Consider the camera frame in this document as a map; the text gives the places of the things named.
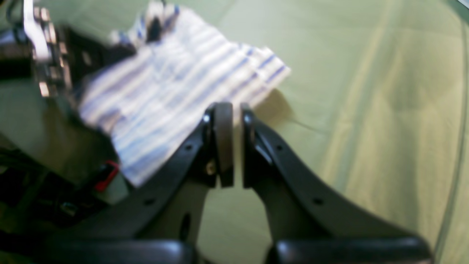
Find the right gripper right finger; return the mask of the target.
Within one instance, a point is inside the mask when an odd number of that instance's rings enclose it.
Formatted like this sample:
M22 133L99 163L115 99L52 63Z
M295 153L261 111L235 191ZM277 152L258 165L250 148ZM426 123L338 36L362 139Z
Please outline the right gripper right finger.
M272 246L266 264L431 264L419 235L358 207L241 104L243 185L261 199Z

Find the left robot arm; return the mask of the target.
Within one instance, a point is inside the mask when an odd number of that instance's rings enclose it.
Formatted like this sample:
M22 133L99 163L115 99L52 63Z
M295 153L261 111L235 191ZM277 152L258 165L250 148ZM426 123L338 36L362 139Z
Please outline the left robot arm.
M33 77L44 98L64 95L100 67L99 45L68 25L55 25L34 0L12 0L1 30L1 80Z

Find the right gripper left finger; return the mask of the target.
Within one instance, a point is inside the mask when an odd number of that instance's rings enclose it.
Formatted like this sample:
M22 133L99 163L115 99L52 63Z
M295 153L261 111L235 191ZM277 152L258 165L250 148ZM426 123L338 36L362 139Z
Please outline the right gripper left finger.
M233 106L211 104L142 187L48 238L38 264L206 264L196 241L206 195L233 187Z

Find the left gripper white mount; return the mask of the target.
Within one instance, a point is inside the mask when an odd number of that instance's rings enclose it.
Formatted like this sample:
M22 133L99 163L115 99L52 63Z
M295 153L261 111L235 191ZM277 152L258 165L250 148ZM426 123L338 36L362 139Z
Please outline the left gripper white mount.
M95 43L69 25L55 25L49 10L33 0L22 1L22 26L41 96L80 95L96 70Z

